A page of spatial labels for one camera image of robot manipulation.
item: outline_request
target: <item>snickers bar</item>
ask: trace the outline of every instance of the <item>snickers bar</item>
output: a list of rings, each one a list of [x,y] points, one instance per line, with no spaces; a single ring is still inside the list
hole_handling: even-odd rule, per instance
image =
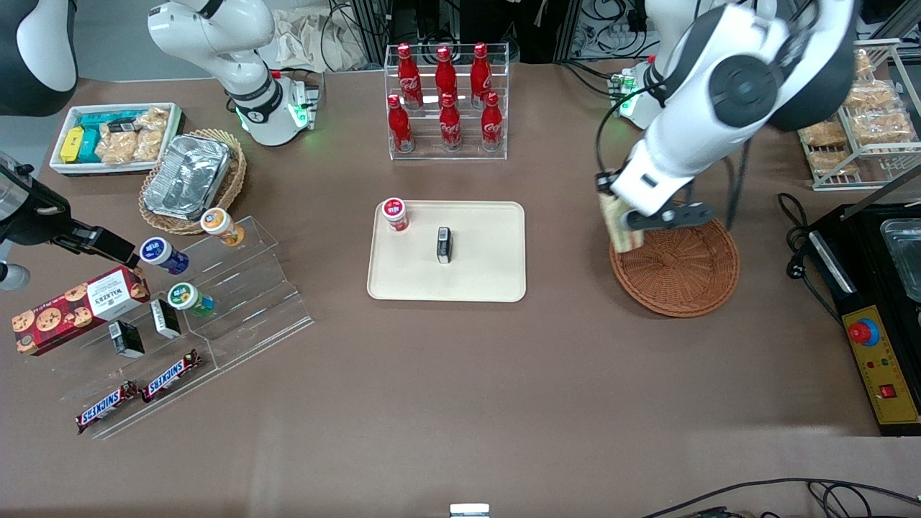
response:
[[[166,369],[153,382],[150,382],[148,386],[144,387],[144,391],[141,393],[141,399],[143,399],[145,403],[150,403],[157,397],[159,392],[174,384],[186,372],[191,371],[193,367],[198,366],[201,362],[202,358],[198,355],[198,352],[192,349],[192,351],[183,356],[182,359],[174,363],[172,367]]]
[[[115,389],[115,392],[105,396],[95,405],[76,417],[77,435],[84,432],[89,425],[102,419],[103,416],[111,412],[118,405],[128,401],[132,397],[141,394],[141,389],[134,382],[125,381],[122,386]]]

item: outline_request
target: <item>walkers cookie box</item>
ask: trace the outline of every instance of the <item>walkers cookie box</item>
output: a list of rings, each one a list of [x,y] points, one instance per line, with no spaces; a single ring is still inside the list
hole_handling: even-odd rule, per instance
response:
[[[42,355],[150,300],[140,268],[118,266],[13,317],[16,349]]]

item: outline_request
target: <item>wicker basket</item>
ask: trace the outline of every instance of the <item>wicker basket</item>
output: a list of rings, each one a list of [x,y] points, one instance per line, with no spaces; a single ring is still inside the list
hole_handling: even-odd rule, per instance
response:
[[[239,141],[226,131],[214,129],[195,130],[188,135],[213,138],[214,140],[227,144],[230,146],[230,149],[233,150],[230,168],[227,171],[227,175],[224,176],[224,181],[221,182],[220,188],[217,189],[217,194],[215,195],[217,203],[214,204],[214,206],[219,206],[224,209],[229,208],[230,204],[232,204],[233,200],[237,197],[237,194],[243,189],[243,179],[246,177],[246,157],[243,155],[243,149],[239,146]],[[186,221],[185,219],[160,216],[159,214],[150,212],[147,210],[147,207],[144,206],[144,191],[154,180],[154,176],[157,175],[159,169],[160,162],[157,162],[154,168],[150,170],[150,174],[148,174],[147,178],[144,180],[144,185],[141,186],[141,195],[138,197],[137,204],[141,208],[141,216],[144,217],[144,221],[150,223],[151,227],[164,230],[170,234],[191,236],[193,234],[202,233],[202,227],[198,224],[198,221]]]
[[[616,253],[617,280],[653,312],[689,318],[723,305],[739,284],[739,251],[719,221],[700,227],[647,230],[643,246]]]

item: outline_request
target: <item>snack pastry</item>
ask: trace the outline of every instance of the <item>snack pastry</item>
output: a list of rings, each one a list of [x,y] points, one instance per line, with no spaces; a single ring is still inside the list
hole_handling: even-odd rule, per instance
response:
[[[799,130],[803,142],[812,147],[838,147],[847,142],[845,129],[838,121],[822,121]]]
[[[873,71],[873,65],[869,61],[869,54],[866,49],[857,49],[854,51],[854,75],[863,77]]]
[[[163,132],[156,129],[142,129],[137,132],[137,149],[134,150],[135,162],[152,162],[160,154]]]
[[[815,150],[809,154],[809,160],[816,174],[823,176],[827,172],[838,167],[838,164],[845,161],[850,154],[847,151],[822,151]],[[860,169],[855,162],[848,162],[835,176],[839,174],[857,174]]]
[[[169,110],[151,106],[145,113],[138,115],[134,123],[146,130],[159,131],[162,135],[167,129],[168,120]]]
[[[847,92],[845,106],[858,110],[875,110],[899,99],[890,81],[856,81]]]
[[[96,145],[96,156],[107,164],[130,162],[137,149],[137,133],[133,131],[112,132],[106,124],[99,125],[101,139]]]
[[[863,113],[851,117],[854,137],[860,145],[917,142],[905,112]]]

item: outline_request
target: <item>table surface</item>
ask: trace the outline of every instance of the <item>table surface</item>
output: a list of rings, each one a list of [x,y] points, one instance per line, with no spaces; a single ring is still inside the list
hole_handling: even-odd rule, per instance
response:
[[[187,130],[238,136],[250,165],[231,213],[278,238],[317,322],[106,441],[76,436],[51,374],[7,340],[4,516],[444,516],[461,501],[490,502],[499,518],[639,516],[794,476],[921,491],[921,439],[876,436],[842,332],[784,274],[790,225],[775,194],[795,194],[813,219],[860,194],[811,192],[796,137],[763,130],[732,231],[736,293],[701,318],[657,316],[613,276],[593,189],[606,103],[567,74],[514,66],[509,159],[491,163],[391,162],[379,73],[330,76],[317,129],[278,148],[244,134],[214,80],[81,82],[73,104],[171,101]],[[613,121],[607,160],[636,136]],[[133,242],[155,233],[137,210],[143,176],[68,179],[44,167],[41,180],[76,218]],[[721,217],[726,187],[717,164],[697,188]],[[522,204],[525,298],[372,300],[373,212],[393,195]],[[0,295],[0,322],[110,267],[51,246],[17,247],[10,260],[33,280]],[[815,512],[799,486],[712,503]]]

